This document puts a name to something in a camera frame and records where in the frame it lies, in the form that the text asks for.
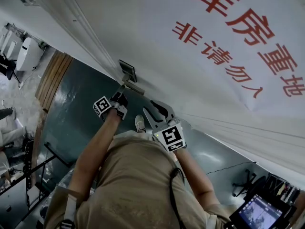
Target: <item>floor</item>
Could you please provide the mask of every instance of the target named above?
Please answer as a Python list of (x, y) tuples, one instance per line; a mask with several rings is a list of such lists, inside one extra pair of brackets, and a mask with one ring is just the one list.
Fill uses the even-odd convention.
[[(48, 47), (44, 55), (33, 72), (17, 72), (17, 76), (24, 85), (18, 88), (18, 82), (12, 78), (10, 81), (4, 75), (0, 75), (0, 101), (4, 100), (4, 107), (15, 107), (16, 125), (26, 126), (27, 132), (35, 135), (37, 122), (40, 114), (40, 104), (35, 97), (36, 89), (48, 66), (55, 49)], [(0, 121), (0, 127), (7, 126), (7, 120)]]
[[(18, 126), (26, 126), (27, 131), (34, 135), (39, 113), (41, 110), (38, 100), (35, 98), (36, 89), (47, 68), (55, 49), (49, 47), (46, 49), (39, 65), (33, 72), (17, 72), (20, 81), (24, 81), (21, 89), (18, 88), (18, 82), (12, 78), (10, 81), (0, 75), (0, 101), (4, 100), (5, 107), (15, 107), (16, 120), (12, 116), (0, 120), (0, 128), (8, 127), (14, 129)], [(15, 142), (15, 146), (22, 143), (22, 139)], [(22, 170), (23, 164), (15, 166), (17, 170)], [(26, 180), (24, 179), (18, 185), (8, 190), (0, 196), (0, 224), (4, 228), (15, 228), (21, 218), (28, 212), (26, 205)]]
[[(102, 120), (93, 110), (93, 103), (104, 95), (111, 97), (118, 88), (119, 85), (114, 80), (74, 60), (64, 75), (49, 110), (38, 163), (52, 156), (43, 146), (46, 142), (51, 144), (52, 150), (65, 162), (74, 163), (102, 125)], [(135, 116), (143, 114), (143, 106), (152, 107), (148, 99), (131, 90), (126, 91), (125, 95), (129, 100), (128, 114), (117, 133), (135, 130)], [(188, 150), (203, 170), (209, 173), (208, 177), (220, 202), (224, 205), (241, 205), (243, 197), (232, 196), (232, 183), (243, 183), (246, 169), (255, 172), (257, 177), (267, 175), (268, 172), (209, 136), (192, 129), (187, 122), (183, 121), (182, 124)], [(68, 169), (54, 160), (46, 171), (44, 177), (49, 179), (48, 186), (54, 187)]]

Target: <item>shoe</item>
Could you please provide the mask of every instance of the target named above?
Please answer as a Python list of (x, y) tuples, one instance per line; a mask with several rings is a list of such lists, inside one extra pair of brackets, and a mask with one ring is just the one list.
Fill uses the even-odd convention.
[(138, 114), (134, 120), (135, 128), (137, 129), (137, 133), (146, 132), (144, 118), (142, 115)]

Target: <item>white machine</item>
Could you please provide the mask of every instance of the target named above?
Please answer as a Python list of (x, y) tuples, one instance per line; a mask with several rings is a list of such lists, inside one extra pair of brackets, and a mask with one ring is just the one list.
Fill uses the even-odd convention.
[(16, 69), (18, 71), (31, 71), (37, 67), (39, 60), (43, 54), (43, 50), (38, 46), (38, 43), (28, 37), (24, 40), (20, 49)]
[(11, 59), (11, 56), (14, 56), (19, 53), (19, 50), (22, 45), (22, 40), (20, 37), (18, 37), (15, 33), (12, 31), (9, 31), (5, 37), (4, 43), (2, 44), (0, 54), (4, 55)]
[(6, 29), (5, 27), (3, 27), (0, 31), (0, 48), (2, 48), (2, 45), (5, 41), (6, 35), (9, 32), (8, 29)]

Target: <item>strap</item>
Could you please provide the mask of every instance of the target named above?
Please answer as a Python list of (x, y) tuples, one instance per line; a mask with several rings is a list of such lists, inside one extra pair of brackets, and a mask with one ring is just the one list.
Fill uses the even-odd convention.
[(180, 172), (183, 177), (183, 173), (182, 173), (181, 169), (179, 169), (179, 168), (175, 168), (170, 174), (170, 201), (171, 201), (172, 208), (175, 212), (175, 215), (178, 219), (180, 229), (186, 229), (183, 221), (180, 219), (178, 208), (176, 205), (175, 195), (173, 193), (173, 179), (178, 175), (178, 172)]
[(60, 229), (74, 229), (74, 215), (76, 211), (76, 198), (68, 195), (67, 207)]

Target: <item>monitor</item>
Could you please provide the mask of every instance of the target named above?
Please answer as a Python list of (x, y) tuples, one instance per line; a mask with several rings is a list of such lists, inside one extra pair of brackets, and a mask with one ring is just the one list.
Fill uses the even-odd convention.
[(279, 198), (255, 194), (230, 219), (238, 229), (270, 229), (283, 220), (290, 208)]

